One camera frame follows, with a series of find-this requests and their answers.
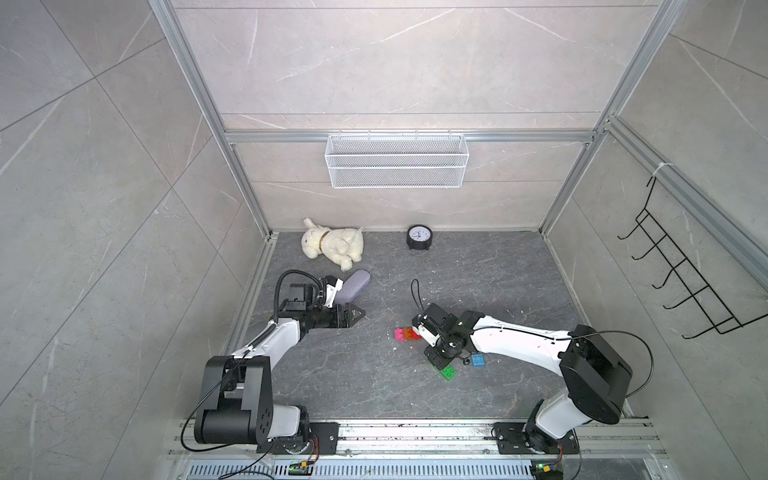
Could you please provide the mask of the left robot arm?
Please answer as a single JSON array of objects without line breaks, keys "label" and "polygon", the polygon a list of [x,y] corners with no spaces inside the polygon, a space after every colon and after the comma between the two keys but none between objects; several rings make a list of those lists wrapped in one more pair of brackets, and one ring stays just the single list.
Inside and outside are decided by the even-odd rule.
[{"label": "left robot arm", "polygon": [[312,440],[302,406],[274,402],[272,370],[313,329],[345,329],[366,315],[353,303],[326,307],[280,304],[277,317],[250,343],[205,365],[201,398],[190,415],[194,439],[210,450],[229,445],[264,446],[271,440],[303,446]]}]

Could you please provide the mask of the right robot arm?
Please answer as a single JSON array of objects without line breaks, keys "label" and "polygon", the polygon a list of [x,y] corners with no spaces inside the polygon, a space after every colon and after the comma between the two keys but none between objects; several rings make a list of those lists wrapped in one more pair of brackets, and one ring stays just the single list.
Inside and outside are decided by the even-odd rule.
[{"label": "right robot arm", "polygon": [[428,346],[430,363],[443,370],[463,352],[496,354],[560,376],[565,387],[539,401],[522,428],[523,443],[551,453],[575,428],[591,421],[615,425],[633,376],[632,368],[597,330],[542,330],[466,311],[455,316],[436,304],[412,319]]}]

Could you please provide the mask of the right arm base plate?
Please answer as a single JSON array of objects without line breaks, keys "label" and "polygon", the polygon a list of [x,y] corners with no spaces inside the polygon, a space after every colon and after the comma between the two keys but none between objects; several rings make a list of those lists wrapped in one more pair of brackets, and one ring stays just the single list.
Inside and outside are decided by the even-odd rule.
[{"label": "right arm base plate", "polygon": [[574,431],[555,440],[536,429],[529,432],[523,421],[496,422],[491,428],[491,437],[500,454],[572,455],[580,452]]}]

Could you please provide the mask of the green long lego brick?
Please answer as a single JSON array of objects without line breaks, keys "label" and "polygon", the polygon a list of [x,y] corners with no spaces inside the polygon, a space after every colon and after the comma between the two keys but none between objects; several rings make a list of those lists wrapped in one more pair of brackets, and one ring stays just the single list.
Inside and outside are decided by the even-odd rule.
[{"label": "green long lego brick", "polygon": [[443,369],[440,371],[440,374],[441,374],[441,375],[442,375],[442,376],[443,376],[443,377],[444,377],[446,380],[451,380],[451,379],[452,379],[452,378],[453,378],[453,377],[456,375],[456,371],[455,371],[455,369],[454,369],[453,367],[451,367],[451,366],[446,366],[446,367],[444,367],[444,368],[443,368]]}]

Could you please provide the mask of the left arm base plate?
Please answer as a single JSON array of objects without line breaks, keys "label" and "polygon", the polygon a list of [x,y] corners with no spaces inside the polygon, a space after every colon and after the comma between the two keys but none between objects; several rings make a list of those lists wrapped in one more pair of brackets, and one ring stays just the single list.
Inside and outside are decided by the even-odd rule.
[{"label": "left arm base plate", "polygon": [[340,438],[339,429],[338,422],[301,424],[296,435],[277,437],[271,442],[259,445],[257,452],[265,452],[272,446],[273,454],[308,455],[313,448],[313,455],[334,455]]}]

